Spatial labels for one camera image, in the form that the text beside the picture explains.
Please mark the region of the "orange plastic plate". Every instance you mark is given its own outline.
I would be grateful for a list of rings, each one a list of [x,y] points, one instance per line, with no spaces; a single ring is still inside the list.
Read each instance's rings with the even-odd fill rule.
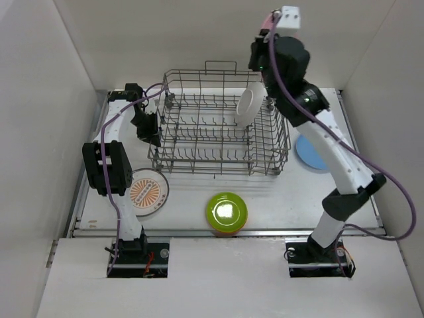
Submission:
[[[237,230],[237,231],[231,231],[231,232],[223,232],[223,231],[218,231],[217,229],[213,229],[211,232],[216,237],[236,237],[240,231]]]

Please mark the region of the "pink plastic plate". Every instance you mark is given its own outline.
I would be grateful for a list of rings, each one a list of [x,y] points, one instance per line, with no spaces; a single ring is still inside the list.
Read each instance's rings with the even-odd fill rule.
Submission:
[[[272,26],[273,26],[273,17],[272,17],[272,13],[270,13],[267,18],[265,19],[265,21],[262,23],[261,29],[262,30],[271,30]]]

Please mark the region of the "blue plastic plate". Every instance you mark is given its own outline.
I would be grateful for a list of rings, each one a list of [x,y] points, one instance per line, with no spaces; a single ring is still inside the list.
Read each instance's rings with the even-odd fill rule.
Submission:
[[[328,172],[328,167],[314,146],[303,136],[299,135],[295,142],[297,157],[309,168]]]

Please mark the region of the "lime green plastic plate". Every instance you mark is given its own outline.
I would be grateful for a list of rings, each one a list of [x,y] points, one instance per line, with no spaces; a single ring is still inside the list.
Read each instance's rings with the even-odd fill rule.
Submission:
[[[213,229],[231,232],[241,230],[245,226],[248,220],[248,209],[239,195],[222,192],[208,201],[205,215]]]

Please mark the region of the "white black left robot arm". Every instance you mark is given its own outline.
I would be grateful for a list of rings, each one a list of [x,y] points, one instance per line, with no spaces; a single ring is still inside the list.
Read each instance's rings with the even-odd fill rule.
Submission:
[[[157,95],[148,96],[147,90],[136,83],[127,83],[124,90],[110,93],[105,122],[93,141],[82,146],[89,186],[106,197],[115,210],[117,239],[111,252],[136,263],[146,259],[148,246],[144,229],[133,212],[129,192],[133,169],[123,139],[127,129],[134,126],[139,140],[160,146],[157,115],[145,111],[145,103]]]

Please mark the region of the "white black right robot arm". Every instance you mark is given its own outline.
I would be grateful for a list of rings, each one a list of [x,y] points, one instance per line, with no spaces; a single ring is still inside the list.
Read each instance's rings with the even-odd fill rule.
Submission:
[[[322,200],[324,212],[307,239],[308,256],[321,261],[331,253],[351,215],[386,183],[350,152],[321,90],[305,80],[310,54],[292,36],[262,29],[251,44],[249,69],[260,72],[277,110],[315,148],[329,169],[336,188]]]

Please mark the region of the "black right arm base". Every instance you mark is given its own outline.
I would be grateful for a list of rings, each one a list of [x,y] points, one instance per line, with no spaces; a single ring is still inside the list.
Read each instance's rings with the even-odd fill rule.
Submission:
[[[287,241],[284,258],[291,278],[352,278],[356,264],[340,240],[337,248],[313,255],[307,242]]]

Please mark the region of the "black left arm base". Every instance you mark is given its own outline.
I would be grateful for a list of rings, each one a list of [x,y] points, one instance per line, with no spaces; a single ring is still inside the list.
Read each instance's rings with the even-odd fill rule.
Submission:
[[[117,259],[115,244],[105,248],[110,253],[108,278],[167,278],[170,257],[169,242],[148,242],[147,239],[118,242]]]

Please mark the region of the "white plate teal rim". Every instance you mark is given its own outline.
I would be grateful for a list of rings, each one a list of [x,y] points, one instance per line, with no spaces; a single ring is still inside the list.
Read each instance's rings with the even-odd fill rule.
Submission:
[[[265,97],[266,90],[261,82],[250,83],[237,103],[235,123],[240,127],[250,125],[257,116]]]

